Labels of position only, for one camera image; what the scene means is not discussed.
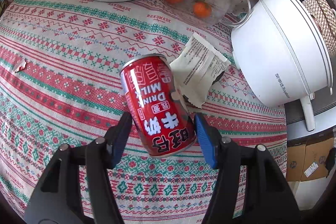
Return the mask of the red milk drink can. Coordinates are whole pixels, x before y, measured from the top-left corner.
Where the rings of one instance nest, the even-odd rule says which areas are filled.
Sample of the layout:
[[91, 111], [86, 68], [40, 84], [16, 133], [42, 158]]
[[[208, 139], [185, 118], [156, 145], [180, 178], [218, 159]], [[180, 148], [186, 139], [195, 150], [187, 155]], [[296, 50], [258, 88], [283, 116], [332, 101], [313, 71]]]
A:
[[127, 106], [150, 156], [172, 156], [195, 143], [193, 122], [164, 55], [148, 54], [128, 61], [120, 78]]

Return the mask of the cardboard box lower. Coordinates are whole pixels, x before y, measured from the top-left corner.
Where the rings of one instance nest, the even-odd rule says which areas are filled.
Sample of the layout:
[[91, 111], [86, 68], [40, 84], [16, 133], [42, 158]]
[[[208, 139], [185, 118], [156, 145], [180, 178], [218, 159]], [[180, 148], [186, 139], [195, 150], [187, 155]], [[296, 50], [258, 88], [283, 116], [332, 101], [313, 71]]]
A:
[[334, 138], [306, 141], [287, 149], [286, 180], [311, 181], [327, 177], [333, 169]]

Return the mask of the small red white wrapper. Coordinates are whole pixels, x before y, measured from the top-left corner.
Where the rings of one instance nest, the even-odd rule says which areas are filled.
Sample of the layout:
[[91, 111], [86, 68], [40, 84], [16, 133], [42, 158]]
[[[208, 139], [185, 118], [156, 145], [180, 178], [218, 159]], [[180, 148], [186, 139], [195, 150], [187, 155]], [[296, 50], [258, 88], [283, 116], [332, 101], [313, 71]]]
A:
[[27, 61], [25, 59], [22, 59], [19, 61], [15, 66], [13, 67], [13, 72], [18, 73], [26, 68]]

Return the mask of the patterned tablecloth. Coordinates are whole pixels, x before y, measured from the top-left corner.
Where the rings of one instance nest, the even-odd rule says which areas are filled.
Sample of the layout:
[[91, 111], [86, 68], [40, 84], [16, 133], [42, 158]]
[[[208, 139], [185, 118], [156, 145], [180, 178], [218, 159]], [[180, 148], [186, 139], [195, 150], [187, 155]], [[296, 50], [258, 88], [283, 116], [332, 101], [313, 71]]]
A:
[[[88, 144], [120, 119], [127, 61], [172, 61], [194, 33], [232, 59], [228, 27], [191, 26], [163, 0], [14, 0], [1, 16], [1, 193], [11, 207], [24, 214], [61, 144]], [[132, 131], [109, 178], [126, 223], [200, 223], [217, 172], [198, 145], [153, 159]]]

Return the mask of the white printed sachet wrapper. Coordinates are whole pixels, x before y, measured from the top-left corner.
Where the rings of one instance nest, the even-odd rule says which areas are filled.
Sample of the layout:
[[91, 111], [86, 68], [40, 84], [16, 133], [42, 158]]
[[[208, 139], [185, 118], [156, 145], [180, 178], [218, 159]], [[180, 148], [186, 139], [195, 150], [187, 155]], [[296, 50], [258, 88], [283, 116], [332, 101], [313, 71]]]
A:
[[231, 62], [199, 34], [192, 34], [181, 54], [170, 63], [174, 78], [188, 101], [201, 108], [213, 83]]

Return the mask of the white electric cooking pot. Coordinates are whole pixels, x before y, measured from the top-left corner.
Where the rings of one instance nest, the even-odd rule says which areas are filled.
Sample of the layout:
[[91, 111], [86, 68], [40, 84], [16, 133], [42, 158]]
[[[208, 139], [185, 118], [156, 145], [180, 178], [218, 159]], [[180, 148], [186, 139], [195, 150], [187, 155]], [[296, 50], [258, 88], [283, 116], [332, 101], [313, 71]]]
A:
[[259, 0], [231, 33], [233, 57], [265, 106], [301, 102], [307, 131], [315, 130], [312, 94], [333, 87], [326, 43], [299, 0]]

